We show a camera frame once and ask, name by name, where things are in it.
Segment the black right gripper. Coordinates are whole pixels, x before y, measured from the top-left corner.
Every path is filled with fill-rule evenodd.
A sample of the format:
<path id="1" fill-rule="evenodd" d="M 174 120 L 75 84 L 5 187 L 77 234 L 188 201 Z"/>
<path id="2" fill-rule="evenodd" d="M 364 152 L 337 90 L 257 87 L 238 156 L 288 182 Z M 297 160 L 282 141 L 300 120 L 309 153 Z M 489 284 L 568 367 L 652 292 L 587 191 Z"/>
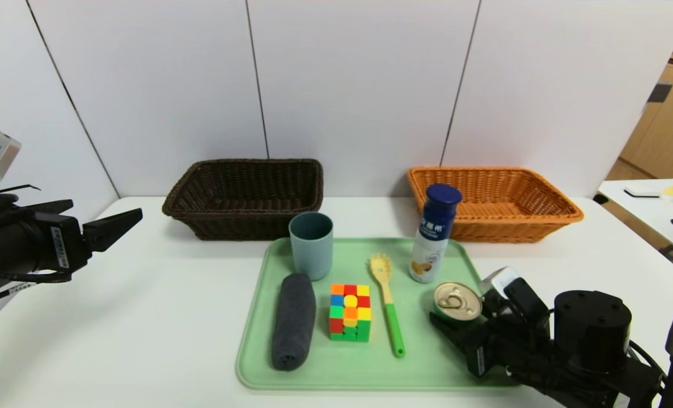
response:
<path id="1" fill-rule="evenodd" d="M 484 377 L 492 368 L 502 367 L 507 376 L 524 376 L 534 353 L 534 329 L 512 313 L 499 315 L 501 295 L 480 297 L 483 320 L 463 321 L 437 312 L 429 313 L 433 328 L 455 347 L 462 346 L 465 336 L 465 358 L 470 373 Z"/>

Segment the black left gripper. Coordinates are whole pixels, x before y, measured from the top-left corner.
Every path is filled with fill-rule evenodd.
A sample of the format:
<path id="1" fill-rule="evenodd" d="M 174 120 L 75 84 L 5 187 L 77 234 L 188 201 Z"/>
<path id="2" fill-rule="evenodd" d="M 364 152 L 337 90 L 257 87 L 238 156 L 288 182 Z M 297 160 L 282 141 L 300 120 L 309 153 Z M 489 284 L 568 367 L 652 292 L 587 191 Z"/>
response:
<path id="1" fill-rule="evenodd" d="M 39 211 L 0 216 L 0 288 L 10 283 L 67 282 L 142 220 L 142 209 L 82 225 L 74 217 Z"/>

